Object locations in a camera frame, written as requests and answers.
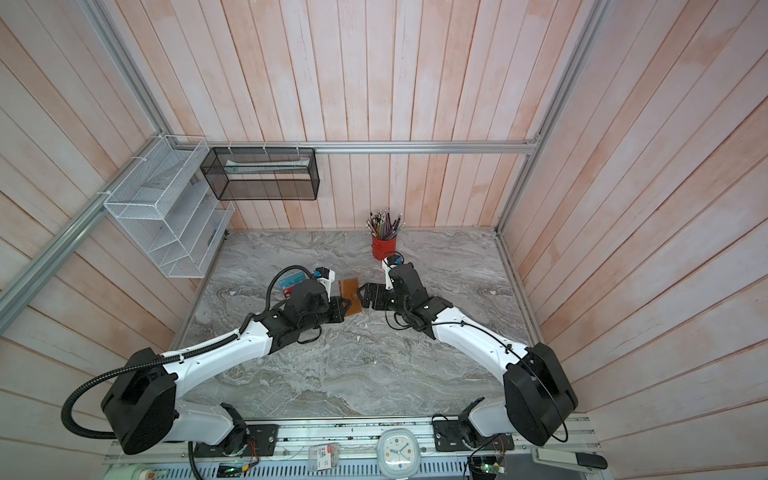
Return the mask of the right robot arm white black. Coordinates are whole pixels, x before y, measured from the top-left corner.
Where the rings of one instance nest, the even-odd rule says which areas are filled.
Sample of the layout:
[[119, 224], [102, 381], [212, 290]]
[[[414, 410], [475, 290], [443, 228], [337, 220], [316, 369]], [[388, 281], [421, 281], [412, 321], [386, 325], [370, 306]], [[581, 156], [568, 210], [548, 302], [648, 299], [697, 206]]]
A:
[[411, 263], [382, 264], [385, 282], [357, 291], [361, 306], [391, 313], [402, 328], [450, 345], [484, 367], [503, 387], [503, 395], [482, 398], [465, 409], [460, 421], [482, 437], [516, 433], [535, 446], [558, 437], [578, 398], [556, 354], [539, 342], [509, 340], [472, 320], [452, 302], [429, 294]]

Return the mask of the green circuit board right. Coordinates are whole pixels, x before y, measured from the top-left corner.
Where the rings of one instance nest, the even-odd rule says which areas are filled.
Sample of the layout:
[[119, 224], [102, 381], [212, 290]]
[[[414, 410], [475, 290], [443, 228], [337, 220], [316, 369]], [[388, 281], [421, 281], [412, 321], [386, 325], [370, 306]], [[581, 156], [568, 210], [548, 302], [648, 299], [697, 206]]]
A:
[[466, 474], [470, 480], [495, 480], [506, 472], [495, 456], [473, 456], [467, 459]]

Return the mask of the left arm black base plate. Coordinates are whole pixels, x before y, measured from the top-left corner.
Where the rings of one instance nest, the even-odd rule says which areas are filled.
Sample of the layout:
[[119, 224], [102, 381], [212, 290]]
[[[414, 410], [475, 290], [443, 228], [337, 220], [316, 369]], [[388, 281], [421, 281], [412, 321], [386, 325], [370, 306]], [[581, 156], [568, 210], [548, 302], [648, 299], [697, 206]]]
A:
[[195, 458], [213, 457], [269, 457], [274, 454], [278, 440], [278, 424], [248, 424], [236, 426], [218, 445], [198, 443], [193, 450]]

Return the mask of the black mesh wall basket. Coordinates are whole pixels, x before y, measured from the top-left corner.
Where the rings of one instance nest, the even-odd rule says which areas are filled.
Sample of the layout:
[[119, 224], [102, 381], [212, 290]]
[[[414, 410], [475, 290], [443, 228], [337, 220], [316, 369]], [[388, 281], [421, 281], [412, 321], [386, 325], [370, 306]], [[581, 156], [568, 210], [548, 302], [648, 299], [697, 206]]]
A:
[[222, 201], [314, 201], [320, 187], [310, 148], [214, 147], [201, 172]]

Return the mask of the aluminium mounting rail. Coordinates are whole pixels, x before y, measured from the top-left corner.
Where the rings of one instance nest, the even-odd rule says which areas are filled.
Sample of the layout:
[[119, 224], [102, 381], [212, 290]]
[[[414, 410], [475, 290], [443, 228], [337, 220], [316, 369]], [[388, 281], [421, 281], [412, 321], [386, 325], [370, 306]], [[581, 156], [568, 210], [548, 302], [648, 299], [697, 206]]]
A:
[[[469, 479], [467, 459], [495, 456], [506, 472], [496, 479], [609, 479], [609, 470], [578, 472], [535, 463], [533, 444], [516, 433], [511, 451], [490, 448], [474, 451], [438, 452], [433, 439], [431, 418], [363, 417], [357, 419], [303, 419], [252, 421], [250, 424], [278, 424], [278, 440], [269, 457], [195, 458], [194, 447], [185, 443], [162, 443], [150, 450], [126, 455], [118, 444], [111, 445], [103, 463], [106, 479], [217, 479], [220, 463], [247, 463], [248, 472], [233, 479], [387, 479], [378, 468], [377, 442], [390, 429], [405, 428], [417, 438], [421, 448], [419, 472], [409, 479]], [[601, 455], [600, 444], [587, 417], [576, 415], [566, 423], [561, 435], [564, 443], [551, 440], [541, 448]], [[308, 472], [308, 449], [326, 443], [339, 444], [339, 465], [321, 473]]]

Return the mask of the red metal pencil bucket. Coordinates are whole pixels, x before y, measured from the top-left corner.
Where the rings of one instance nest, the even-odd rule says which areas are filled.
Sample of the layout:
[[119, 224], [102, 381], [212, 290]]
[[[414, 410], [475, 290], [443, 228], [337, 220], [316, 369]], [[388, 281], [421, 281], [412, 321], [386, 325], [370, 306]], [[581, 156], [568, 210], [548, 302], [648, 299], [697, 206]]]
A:
[[372, 238], [372, 254], [373, 257], [382, 261], [388, 256], [393, 255], [397, 250], [397, 238], [392, 239], [380, 239], [377, 237]]

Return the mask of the green circuit board left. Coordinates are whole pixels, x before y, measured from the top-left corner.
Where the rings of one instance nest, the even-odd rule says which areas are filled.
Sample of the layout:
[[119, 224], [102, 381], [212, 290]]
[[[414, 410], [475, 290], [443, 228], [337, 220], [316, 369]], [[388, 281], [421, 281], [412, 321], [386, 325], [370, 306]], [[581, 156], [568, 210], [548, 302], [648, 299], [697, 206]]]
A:
[[233, 479], [242, 478], [249, 470], [250, 465], [247, 463], [220, 463], [217, 466], [216, 478], [217, 479]]

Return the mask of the white analog clock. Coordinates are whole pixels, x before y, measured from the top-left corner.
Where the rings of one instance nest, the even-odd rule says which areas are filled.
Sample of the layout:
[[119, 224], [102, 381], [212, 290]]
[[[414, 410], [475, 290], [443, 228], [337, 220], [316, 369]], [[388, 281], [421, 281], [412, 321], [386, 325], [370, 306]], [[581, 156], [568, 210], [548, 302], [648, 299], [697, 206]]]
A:
[[377, 442], [377, 464], [387, 479], [409, 479], [419, 472], [421, 448], [408, 429], [390, 429]]

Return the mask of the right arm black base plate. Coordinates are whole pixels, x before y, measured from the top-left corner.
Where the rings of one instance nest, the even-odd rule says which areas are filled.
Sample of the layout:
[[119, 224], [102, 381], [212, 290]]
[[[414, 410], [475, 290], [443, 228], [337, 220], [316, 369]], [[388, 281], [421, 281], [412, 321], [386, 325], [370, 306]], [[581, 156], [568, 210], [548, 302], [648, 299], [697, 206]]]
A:
[[448, 419], [444, 415], [435, 415], [430, 423], [438, 452], [474, 451], [479, 448], [490, 448], [502, 452], [515, 448], [514, 440], [510, 435], [498, 434], [484, 437], [468, 420]]

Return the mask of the bundle of coloured pencils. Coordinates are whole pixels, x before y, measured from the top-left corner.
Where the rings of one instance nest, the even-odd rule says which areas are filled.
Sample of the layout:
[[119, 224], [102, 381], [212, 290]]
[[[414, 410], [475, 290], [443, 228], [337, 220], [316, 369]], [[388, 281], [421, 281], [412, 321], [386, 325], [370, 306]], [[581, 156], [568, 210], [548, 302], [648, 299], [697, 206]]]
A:
[[389, 241], [397, 237], [404, 223], [401, 215], [393, 217], [388, 209], [370, 212], [366, 225], [375, 240]]

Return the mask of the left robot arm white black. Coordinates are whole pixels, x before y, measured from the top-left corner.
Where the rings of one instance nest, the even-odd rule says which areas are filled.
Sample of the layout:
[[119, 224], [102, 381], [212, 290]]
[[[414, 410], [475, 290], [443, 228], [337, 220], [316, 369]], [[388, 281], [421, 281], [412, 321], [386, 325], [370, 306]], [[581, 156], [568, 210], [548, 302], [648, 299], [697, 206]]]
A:
[[102, 410], [127, 455], [161, 442], [195, 442], [227, 455], [242, 452], [249, 428], [234, 406], [198, 405], [184, 395], [204, 381], [244, 362], [266, 357], [343, 321], [352, 302], [329, 293], [330, 283], [306, 279], [273, 308], [247, 316], [229, 334], [175, 352], [135, 353], [102, 401]]

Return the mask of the clear acrylic card display stand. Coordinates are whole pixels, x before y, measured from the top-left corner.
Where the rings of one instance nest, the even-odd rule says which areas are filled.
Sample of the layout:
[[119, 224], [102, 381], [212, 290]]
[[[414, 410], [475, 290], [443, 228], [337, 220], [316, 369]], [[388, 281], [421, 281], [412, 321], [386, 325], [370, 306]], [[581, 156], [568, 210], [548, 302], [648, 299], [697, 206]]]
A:
[[278, 291], [280, 291], [280, 292], [281, 292], [281, 294], [283, 295], [282, 291], [279, 289], [279, 287], [278, 287], [278, 285], [277, 285], [277, 282], [278, 282], [278, 280], [279, 280], [279, 279], [280, 279], [280, 278], [281, 278], [283, 275], [285, 275], [287, 272], [296, 271], [296, 270], [301, 270], [301, 271], [303, 271], [303, 272], [306, 274], [306, 279], [305, 279], [305, 280], [309, 280], [309, 279], [313, 279], [313, 280], [316, 280], [316, 279], [315, 279], [315, 276], [314, 276], [314, 270], [315, 270], [317, 267], [327, 267], [327, 266], [325, 266], [325, 265], [320, 265], [320, 266], [316, 266], [316, 267], [314, 267], [314, 268], [308, 268], [308, 267], [305, 267], [305, 266], [303, 266], [303, 265], [289, 265], [289, 266], [287, 266], [287, 267], [283, 268], [282, 270], [280, 270], [280, 271], [279, 271], [279, 273], [276, 275], [276, 277], [274, 278], [274, 285], [273, 285], [273, 287], [276, 287], [276, 288], [277, 288], [277, 290], [278, 290]]

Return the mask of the green circuit board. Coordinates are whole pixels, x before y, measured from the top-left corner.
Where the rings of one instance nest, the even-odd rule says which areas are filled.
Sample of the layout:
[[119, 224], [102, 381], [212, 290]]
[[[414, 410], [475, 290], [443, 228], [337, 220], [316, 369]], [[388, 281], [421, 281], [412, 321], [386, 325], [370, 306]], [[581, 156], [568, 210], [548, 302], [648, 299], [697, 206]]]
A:
[[217, 466], [216, 478], [217, 479], [233, 479], [242, 478], [249, 470], [250, 465], [247, 463], [220, 463]]
[[467, 459], [466, 474], [470, 480], [495, 480], [506, 472], [495, 456], [473, 456]]

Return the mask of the small red white box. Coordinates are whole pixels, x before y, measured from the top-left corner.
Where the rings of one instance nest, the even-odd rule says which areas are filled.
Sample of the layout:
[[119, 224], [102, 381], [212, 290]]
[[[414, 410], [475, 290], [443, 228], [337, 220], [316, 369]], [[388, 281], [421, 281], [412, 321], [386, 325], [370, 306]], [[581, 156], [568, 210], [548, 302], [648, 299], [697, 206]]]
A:
[[326, 443], [308, 449], [308, 472], [328, 472], [339, 465], [339, 444]]

